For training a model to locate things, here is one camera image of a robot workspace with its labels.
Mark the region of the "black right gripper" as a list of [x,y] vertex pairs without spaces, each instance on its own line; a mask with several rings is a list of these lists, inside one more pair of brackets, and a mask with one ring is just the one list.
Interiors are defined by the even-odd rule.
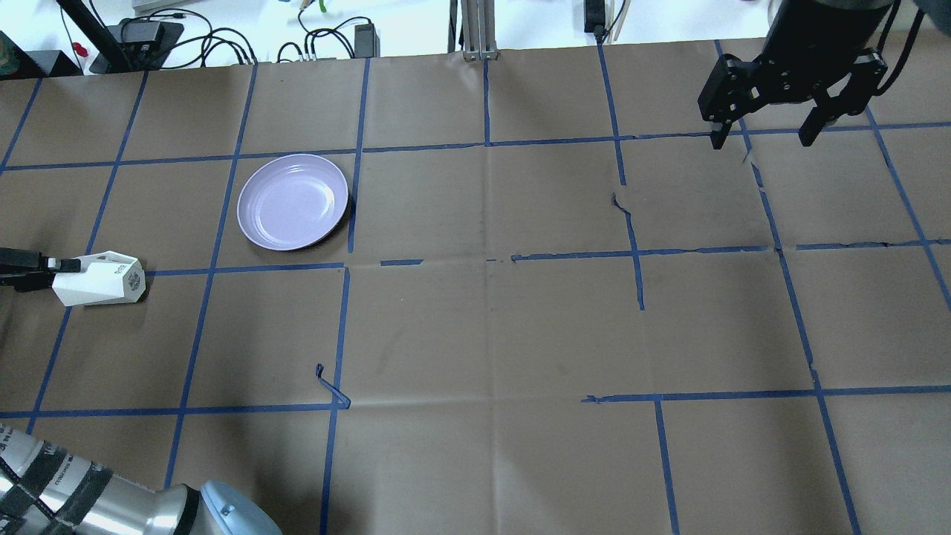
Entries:
[[[711,146],[722,149],[733,125],[765,105],[816,103],[799,128],[805,148],[841,116],[858,115],[889,68],[869,44],[880,21],[880,1],[781,1],[760,54],[751,62],[720,55],[701,89]],[[829,96],[845,78],[842,91]]]

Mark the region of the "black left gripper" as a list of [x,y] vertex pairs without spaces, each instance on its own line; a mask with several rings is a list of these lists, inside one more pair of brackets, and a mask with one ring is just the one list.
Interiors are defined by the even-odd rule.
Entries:
[[48,257],[36,250],[1,248],[1,285],[16,292],[51,288],[56,272],[82,272],[81,259]]

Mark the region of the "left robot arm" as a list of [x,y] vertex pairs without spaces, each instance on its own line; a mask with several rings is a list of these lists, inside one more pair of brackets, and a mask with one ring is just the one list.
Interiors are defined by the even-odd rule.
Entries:
[[[106,251],[55,258],[3,248],[2,284],[20,294],[51,289],[63,305],[138,302],[140,261]],[[150,490],[67,448],[2,426],[4,534],[279,534],[255,502],[221,481]]]

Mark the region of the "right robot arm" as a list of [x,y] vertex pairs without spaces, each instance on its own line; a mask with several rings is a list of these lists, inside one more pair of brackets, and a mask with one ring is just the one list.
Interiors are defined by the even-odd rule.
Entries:
[[750,62],[720,55],[699,94],[711,146],[722,148],[735,123],[767,105],[814,102],[799,128],[803,146],[841,116],[865,111],[899,77],[925,17],[949,33],[947,1],[916,5],[906,44],[890,70],[882,50],[899,2],[782,1],[760,54]]

